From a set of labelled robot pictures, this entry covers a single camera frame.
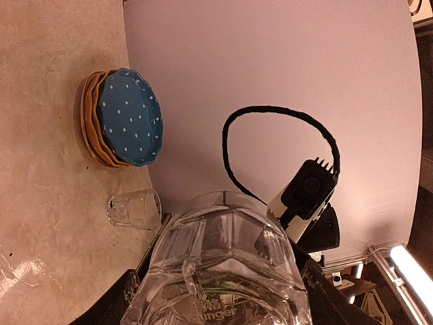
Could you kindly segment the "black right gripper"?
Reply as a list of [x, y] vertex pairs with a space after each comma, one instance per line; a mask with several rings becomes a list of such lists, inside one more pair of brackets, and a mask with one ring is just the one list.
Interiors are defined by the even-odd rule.
[[311, 255], [340, 245], [338, 218], [331, 206], [269, 207], [269, 212], [283, 228], [286, 248], [299, 248]]

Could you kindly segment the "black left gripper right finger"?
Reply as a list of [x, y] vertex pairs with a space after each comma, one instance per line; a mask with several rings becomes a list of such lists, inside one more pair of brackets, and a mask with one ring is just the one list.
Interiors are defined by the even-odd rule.
[[349, 304], [345, 296], [322, 274], [319, 265], [308, 260], [301, 272], [306, 287], [314, 325], [380, 324], [364, 311]]

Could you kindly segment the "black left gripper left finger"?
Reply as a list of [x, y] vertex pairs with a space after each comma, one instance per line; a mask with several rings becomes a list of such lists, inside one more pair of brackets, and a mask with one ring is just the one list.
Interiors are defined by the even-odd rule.
[[73, 320], [76, 324], [120, 324], [139, 288], [135, 269], [128, 269], [84, 314]]

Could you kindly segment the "clear glass cup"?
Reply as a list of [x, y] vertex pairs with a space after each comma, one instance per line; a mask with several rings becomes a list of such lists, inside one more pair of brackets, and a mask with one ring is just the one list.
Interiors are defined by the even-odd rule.
[[310, 324], [278, 220], [259, 200], [211, 192], [173, 215], [122, 324]]
[[153, 188], [115, 194], [108, 200], [106, 215], [115, 227], [158, 230], [162, 225], [160, 197]]

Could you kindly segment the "yellow polka-dot plate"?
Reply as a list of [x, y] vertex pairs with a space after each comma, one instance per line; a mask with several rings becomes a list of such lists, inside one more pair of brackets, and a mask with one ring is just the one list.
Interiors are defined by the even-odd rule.
[[86, 96], [90, 98], [91, 101], [89, 104], [87, 104], [87, 108], [85, 108], [85, 116], [89, 117], [89, 122], [85, 122], [85, 125], [89, 128], [87, 131], [87, 136], [96, 152], [96, 155], [100, 157], [105, 164], [107, 164], [109, 167], [115, 168], [129, 167], [131, 164], [117, 157], [116, 153], [104, 141], [102, 134], [103, 129], [97, 116], [99, 89], [101, 88], [102, 83], [113, 72], [113, 70], [96, 72], [90, 78], [89, 88], [87, 90]]
[[90, 78], [93, 76], [94, 73], [89, 75], [85, 85], [85, 89], [81, 97], [81, 129], [82, 129], [83, 137], [85, 139], [87, 148], [89, 149], [90, 152], [93, 153], [94, 156], [97, 156], [87, 136], [87, 131], [89, 130], [89, 128], [85, 125], [85, 122], [89, 122], [89, 117], [85, 116], [85, 108], [87, 108], [87, 104], [89, 104], [89, 102], [91, 101], [91, 99], [86, 96], [86, 93], [89, 88]]

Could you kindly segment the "blue polka-dot plate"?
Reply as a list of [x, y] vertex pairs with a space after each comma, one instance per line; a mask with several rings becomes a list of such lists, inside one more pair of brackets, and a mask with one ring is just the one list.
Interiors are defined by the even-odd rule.
[[155, 161], [164, 123], [150, 84], [136, 71], [121, 68], [102, 83], [97, 107], [103, 139], [120, 160], [136, 167]]

